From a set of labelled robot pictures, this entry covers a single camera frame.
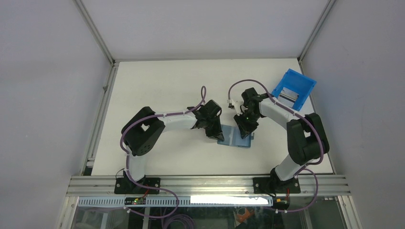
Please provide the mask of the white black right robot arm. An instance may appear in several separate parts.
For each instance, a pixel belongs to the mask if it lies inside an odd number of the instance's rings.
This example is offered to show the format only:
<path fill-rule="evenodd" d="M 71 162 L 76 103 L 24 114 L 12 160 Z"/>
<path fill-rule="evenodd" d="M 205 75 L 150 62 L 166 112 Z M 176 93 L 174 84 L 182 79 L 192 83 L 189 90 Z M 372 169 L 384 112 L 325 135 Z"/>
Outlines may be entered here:
<path fill-rule="evenodd" d="M 242 139 L 257 129 L 260 118 L 271 119 L 287 132 L 288 155 L 271 170 L 265 185 L 275 193 L 282 193 L 300 171 L 328 153 L 330 145 L 321 118 L 316 113 L 301 114 L 269 93 L 258 94 L 254 88 L 246 89 L 242 99 L 241 103 L 228 100 L 229 108 L 236 111 L 234 120 Z"/>

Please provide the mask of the teal leather card holder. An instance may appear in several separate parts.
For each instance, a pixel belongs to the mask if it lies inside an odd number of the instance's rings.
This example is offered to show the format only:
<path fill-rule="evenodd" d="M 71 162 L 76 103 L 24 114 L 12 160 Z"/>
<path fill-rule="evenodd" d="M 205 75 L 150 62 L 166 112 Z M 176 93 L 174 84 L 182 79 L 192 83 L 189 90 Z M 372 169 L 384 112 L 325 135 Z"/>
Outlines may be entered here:
<path fill-rule="evenodd" d="M 241 137 L 241 133 L 238 127 L 230 125 L 221 125 L 224 140 L 217 141 L 217 144 L 224 146 L 250 148 L 251 142 L 254 139 L 254 134 L 249 134 L 245 138 Z"/>

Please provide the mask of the blue plastic bin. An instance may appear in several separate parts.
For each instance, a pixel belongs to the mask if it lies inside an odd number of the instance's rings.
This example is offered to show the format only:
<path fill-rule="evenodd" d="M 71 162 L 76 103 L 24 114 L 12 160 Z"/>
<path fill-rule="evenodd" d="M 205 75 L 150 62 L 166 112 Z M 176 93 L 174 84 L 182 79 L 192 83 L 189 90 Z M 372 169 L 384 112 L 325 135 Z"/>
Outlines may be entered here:
<path fill-rule="evenodd" d="M 279 98 L 280 91 L 283 88 L 288 88 L 298 93 L 299 98 L 291 108 L 300 111 L 316 84 L 315 80 L 292 69 L 288 69 L 271 94 Z"/>

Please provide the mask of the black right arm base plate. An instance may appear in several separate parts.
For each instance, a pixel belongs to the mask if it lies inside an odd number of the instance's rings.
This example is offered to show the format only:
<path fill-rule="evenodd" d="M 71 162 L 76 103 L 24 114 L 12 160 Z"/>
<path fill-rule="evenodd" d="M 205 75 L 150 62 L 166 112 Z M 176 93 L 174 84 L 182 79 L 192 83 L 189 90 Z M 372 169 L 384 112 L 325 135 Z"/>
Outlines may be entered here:
<path fill-rule="evenodd" d="M 254 177 L 252 181 L 255 194 L 299 194 L 301 192 L 297 178 L 277 181 L 272 177 Z"/>

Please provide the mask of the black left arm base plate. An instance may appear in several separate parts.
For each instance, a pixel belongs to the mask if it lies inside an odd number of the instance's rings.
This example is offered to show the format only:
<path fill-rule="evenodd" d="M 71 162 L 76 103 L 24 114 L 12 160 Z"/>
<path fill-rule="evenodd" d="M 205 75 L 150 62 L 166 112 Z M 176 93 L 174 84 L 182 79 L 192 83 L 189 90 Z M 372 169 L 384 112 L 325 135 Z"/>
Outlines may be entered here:
<path fill-rule="evenodd" d="M 141 185 L 155 188 L 160 187 L 160 182 L 161 179 L 159 177 L 144 177 L 143 179 L 140 180 Z M 146 192 L 148 194 L 160 193 L 160 191 L 156 189 L 140 187 L 134 184 L 132 181 L 130 181 L 127 177 L 121 177 L 116 179 L 116 185 L 114 189 L 115 194 L 140 195 L 145 194 Z"/>

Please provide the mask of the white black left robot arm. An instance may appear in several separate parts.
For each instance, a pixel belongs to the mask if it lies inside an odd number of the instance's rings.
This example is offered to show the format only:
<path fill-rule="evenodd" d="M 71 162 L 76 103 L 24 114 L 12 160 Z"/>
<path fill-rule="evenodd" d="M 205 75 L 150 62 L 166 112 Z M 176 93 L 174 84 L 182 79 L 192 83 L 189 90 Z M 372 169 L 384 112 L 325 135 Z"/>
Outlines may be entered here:
<path fill-rule="evenodd" d="M 158 114 L 149 106 L 143 107 L 121 130 L 120 147 L 126 153 L 126 189 L 132 194 L 143 190 L 147 155 L 165 132 L 203 129 L 209 139 L 223 141 L 221 113 L 222 108 L 214 100 L 173 113 Z"/>

